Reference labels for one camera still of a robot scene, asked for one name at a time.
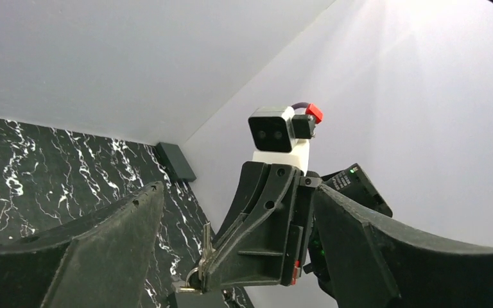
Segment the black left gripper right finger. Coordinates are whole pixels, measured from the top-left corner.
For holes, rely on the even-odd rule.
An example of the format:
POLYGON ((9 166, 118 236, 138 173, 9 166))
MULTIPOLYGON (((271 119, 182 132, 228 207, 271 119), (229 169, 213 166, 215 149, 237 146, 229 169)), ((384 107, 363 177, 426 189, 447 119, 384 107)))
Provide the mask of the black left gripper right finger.
POLYGON ((339 307, 493 307, 493 247, 410 227, 326 185, 313 202, 339 307))

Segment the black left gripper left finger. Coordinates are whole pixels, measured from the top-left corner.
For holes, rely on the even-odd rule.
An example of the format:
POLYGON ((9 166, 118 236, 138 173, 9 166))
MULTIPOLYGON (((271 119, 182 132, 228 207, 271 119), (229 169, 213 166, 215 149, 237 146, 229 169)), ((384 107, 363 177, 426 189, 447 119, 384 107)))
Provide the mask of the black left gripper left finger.
POLYGON ((138 307, 164 209, 153 182, 64 225, 0 244, 0 307, 138 307))

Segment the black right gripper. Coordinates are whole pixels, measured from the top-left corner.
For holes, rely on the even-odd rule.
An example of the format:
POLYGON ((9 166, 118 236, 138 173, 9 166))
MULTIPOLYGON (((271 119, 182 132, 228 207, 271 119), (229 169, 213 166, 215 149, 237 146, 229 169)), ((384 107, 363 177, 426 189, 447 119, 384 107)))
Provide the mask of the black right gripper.
POLYGON ((245 162, 215 251, 200 266, 208 293, 244 286, 290 286, 295 274, 314 273, 333 297, 327 254, 315 223, 312 189, 321 182, 356 203, 392 217, 393 212, 359 164, 320 176, 294 166, 245 162))

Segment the small silver keys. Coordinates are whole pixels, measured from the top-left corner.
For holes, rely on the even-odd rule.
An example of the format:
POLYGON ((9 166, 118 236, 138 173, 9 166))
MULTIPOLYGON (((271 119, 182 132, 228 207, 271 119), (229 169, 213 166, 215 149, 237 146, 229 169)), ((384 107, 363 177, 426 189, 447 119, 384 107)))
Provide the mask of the small silver keys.
POLYGON ((179 280, 173 283, 173 290, 176 293, 197 293, 203 294, 203 276, 206 272, 208 260, 215 253, 212 245, 212 228, 211 222, 203 226, 202 234, 202 251, 197 265, 187 274, 186 280, 179 280))

